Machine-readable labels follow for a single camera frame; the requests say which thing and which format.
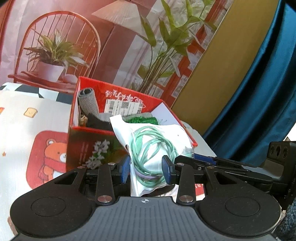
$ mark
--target qr code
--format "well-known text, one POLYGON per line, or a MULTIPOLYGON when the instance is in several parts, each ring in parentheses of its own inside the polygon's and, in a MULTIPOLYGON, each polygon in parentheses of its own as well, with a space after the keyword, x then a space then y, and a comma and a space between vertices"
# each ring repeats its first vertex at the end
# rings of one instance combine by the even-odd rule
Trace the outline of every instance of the qr code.
POLYGON ((121 108, 127 109, 129 105, 129 102, 122 102, 121 103, 121 108))

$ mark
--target coiled cable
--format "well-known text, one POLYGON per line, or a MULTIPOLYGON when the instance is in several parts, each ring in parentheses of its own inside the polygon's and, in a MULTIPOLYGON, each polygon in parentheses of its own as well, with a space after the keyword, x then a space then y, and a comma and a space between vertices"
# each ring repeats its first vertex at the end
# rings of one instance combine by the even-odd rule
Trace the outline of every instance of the coiled cable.
POLYGON ((174 162, 179 155, 172 142, 166 139, 161 132, 153 126, 143 126, 137 129, 133 134, 133 139, 130 143, 131 158, 134 163, 137 180, 147 188, 154 188, 165 183, 165 178, 162 171, 151 171, 144 167, 151 158, 153 158, 161 148, 166 148, 167 155, 174 162), (152 137, 151 140, 145 143, 143 147, 143 136, 152 137), (153 154, 148 157, 148 151, 152 145, 157 145, 153 154))

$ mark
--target red cardboard box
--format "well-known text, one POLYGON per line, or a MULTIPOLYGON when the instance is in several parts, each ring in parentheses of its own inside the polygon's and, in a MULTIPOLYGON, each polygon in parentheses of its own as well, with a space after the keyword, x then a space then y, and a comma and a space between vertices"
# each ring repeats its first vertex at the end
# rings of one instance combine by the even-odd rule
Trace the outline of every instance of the red cardboard box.
MULTIPOLYGON (((151 112, 157 118, 160 125, 177 124, 186 131, 178 117, 161 99, 106 82, 79 77, 70 114, 67 171, 84 165, 90 158, 98 158, 94 156, 96 155, 96 148, 103 144, 108 145, 108 151, 104 153, 102 163, 118 162, 126 154, 114 132, 78 126, 79 109, 77 96, 80 90, 87 87, 94 89, 100 112, 114 112, 115 105, 118 106, 118 103, 126 102, 129 105, 133 105, 133 109, 137 112, 151 112)), ((192 145, 196 147, 196 141, 188 132, 187 134, 192 141, 192 145)))

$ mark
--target gray sock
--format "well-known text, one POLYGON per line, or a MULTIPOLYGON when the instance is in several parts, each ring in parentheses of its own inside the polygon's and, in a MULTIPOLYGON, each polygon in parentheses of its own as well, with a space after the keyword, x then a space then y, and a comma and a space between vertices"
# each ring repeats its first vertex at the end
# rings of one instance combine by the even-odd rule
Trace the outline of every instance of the gray sock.
POLYGON ((93 114, 95 117, 99 118, 99 107, 93 88, 81 90, 78 94, 78 102, 86 116, 88 116, 88 114, 93 114))

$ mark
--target poster backdrop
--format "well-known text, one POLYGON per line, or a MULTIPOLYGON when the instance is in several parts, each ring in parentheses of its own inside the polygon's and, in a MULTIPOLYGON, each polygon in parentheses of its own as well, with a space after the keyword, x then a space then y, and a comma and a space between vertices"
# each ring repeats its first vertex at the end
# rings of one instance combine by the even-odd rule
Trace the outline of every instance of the poster backdrop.
POLYGON ((10 0, 0 85, 73 93, 78 76, 173 104, 233 0, 10 0))

